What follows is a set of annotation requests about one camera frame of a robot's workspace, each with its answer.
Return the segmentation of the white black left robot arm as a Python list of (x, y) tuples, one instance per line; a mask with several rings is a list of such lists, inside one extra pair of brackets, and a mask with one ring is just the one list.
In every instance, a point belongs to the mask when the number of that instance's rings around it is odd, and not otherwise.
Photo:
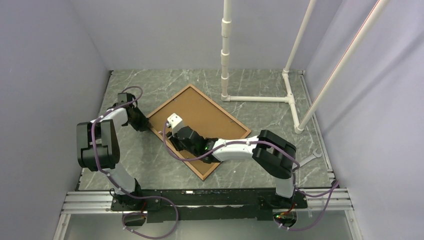
[(137, 132), (150, 130), (149, 119), (138, 108), (138, 98), (128, 92), (98, 118), (76, 126), (77, 161), (82, 168), (100, 172), (113, 186), (115, 197), (131, 210), (139, 209), (144, 196), (138, 181), (120, 163), (118, 127), (130, 126)]

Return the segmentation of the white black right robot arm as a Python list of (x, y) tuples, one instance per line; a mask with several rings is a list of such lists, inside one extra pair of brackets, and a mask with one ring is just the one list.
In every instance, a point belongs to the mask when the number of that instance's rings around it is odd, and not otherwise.
[(187, 151), (193, 160), (203, 163), (221, 163), (229, 160), (253, 160), (275, 178), (275, 200), (287, 208), (295, 201), (294, 168), (297, 148), (270, 130), (261, 130), (259, 135), (227, 140), (199, 135), (189, 126), (178, 131), (169, 131), (162, 136), (169, 140), (178, 152)]

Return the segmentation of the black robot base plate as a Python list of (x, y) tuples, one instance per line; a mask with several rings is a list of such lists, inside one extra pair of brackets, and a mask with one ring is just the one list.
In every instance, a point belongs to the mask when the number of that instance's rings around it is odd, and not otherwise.
[(191, 220), (256, 219), (271, 221), (274, 214), (306, 209), (306, 197), (296, 192), (292, 198), (276, 195), (274, 188), (143, 189), (143, 199), (129, 206), (116, 197), (113, 212), (145, 211), (147, 223)]

